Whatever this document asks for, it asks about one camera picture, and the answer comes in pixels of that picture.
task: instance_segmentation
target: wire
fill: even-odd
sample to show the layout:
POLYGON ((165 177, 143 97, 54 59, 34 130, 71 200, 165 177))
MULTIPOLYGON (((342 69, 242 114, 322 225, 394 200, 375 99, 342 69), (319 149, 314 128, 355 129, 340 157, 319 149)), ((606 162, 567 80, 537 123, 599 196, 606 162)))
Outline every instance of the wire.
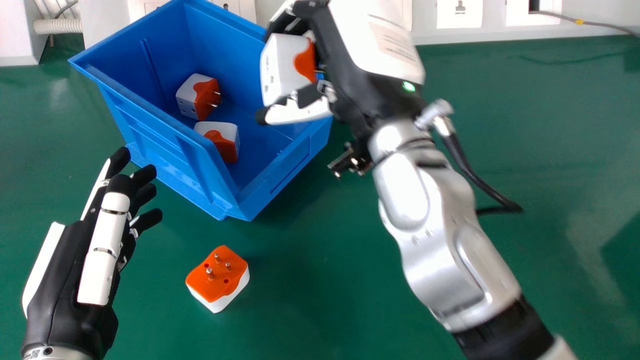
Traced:
POLYGON ((506 196, 499 193, 496 189, 492 188, 489 184, 487 184, 484 180, 482 180, 476 172, 471 168, 471 164, 467 160, 467 156, 465 155, 462 145, 460 145, 460 141, 458 140, 458 136, 453 133, 449 136, 443 136, 442 142, 449 150, 449 153, 453 157, 453 160, 458 164, 460 170, 471 180, 472 183, 476 184, 480 190, 484 191, 487 195, 496 200, 500 205, 500 207, 492 207, 492 208, 484 208, 476 210, 476 214, 487 215, 487 214, 496 214, 496 213, 521 213, 523 211, 522 207, 517 203, 509 200, 506 196))
POLYGON ((69 2, 68 4, 66 4, 65 6, 63 6, 62 8, 60 8, 60 11, 58 11, 58 12, 56 13, 56 15, 54 15, 54 17, 53 17, 53 18, 54 18, 54 19, 57 19, 58 17, 61 17, 61 16, 62 16, 62 14, 63 14, 65 11, 67 11, 67 10, 71 9, 71 7, 72 7, 72 6, 74 6, 74 5, 75 5, 75 4, 77 4, 77 3, 78 3, 78 0, 73 0, 73 1, 69 2))
POLYGON ((600 26, 601 28, 610 28, 610 29, 615 29, 618 31, 622 31, 624 33, 627 33, 629 35, 633 35, 635 37, 640 38, 640 33, 636 33, 635 31, 625 28, 623 26, 618 26, 618 25, 612 25, 612 24, 606 24, 604 22, 593 22, 593 21, 584 21, 582 19, 574 19, 573 17, 569 17, 569 16, 565 16, 559 13, 553 13, 553 12, 541 12, 541 11, 536 11, 536 12, 529 12, 530 14, 536 14, 536 15, 546 15, 546 16, 553 16, 553 17, 557 17, 559 19, 563 19, 563 20, 567 20, 570 22, 573 22, 575 24, 578 25, 591 25, 591 26, 600 26))

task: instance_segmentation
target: green tabletop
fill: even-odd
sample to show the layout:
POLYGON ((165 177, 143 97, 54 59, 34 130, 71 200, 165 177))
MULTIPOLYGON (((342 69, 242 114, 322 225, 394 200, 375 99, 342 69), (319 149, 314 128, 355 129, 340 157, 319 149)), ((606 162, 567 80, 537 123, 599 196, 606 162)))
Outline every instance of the green tabletop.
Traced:
MULTIPOLYGON (((583 359, 640 359, 640 41, 420 48, 471 163, 524 215, 481 223, 548 326, 583 359)), ((58 37, 39 67, 0 68, 0 359, 17 359, 22 288, 52 221, 81 214, 123 145, 97 87, 58 37)), ((223 222, 158 184, 164 221, 123 273, 107 359, 462 359, 413 296, 370 176, 338 181, 329 144, 255 219, 223 222), (184 285, 218 245, 251 281, 212 314, 184 285)), ((490 200, 478 196, 479 205, 490 200)))

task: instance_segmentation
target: power socket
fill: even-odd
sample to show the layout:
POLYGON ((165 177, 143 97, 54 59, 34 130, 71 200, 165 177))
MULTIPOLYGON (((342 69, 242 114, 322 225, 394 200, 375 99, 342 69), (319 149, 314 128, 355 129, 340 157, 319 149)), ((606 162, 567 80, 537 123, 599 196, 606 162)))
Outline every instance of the power socket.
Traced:
POLYGON ((557 17, 529 14, 535 10, 562 13, 562 0, 507 0, 506 26, 560 24, 557 17))

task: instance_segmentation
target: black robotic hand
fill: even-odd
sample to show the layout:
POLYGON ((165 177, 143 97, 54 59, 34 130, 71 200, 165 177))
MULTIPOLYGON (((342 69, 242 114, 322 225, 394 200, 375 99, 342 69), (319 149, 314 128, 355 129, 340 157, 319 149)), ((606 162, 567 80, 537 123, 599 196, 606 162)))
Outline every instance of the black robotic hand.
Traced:
POLYGON ((136 217, 156 196, 156 168, 120 174, 130 159, 125 147, 107 159, 80 221, 51 225, 22 295, 23 359, 100 360, 111 348, 120 272, 140 234, 162 220, 160 209, 136 217))

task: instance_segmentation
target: blue plastic bin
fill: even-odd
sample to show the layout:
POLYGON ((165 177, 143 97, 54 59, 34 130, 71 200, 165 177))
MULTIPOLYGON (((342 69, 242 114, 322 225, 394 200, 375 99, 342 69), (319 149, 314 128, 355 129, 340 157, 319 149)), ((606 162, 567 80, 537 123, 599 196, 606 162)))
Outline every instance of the blue plastic bin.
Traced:
POLYGON ((331 119, 263 127, 264 29, 204 0, 174 0, 71 58, 95 81, 134 163, 222 220, 252 220, 326 145, 331 119), (194 72, 218 79, 222 104, 208 120, 232 122, 239 160, 225 164, 180 115, 178 87, 194 72))

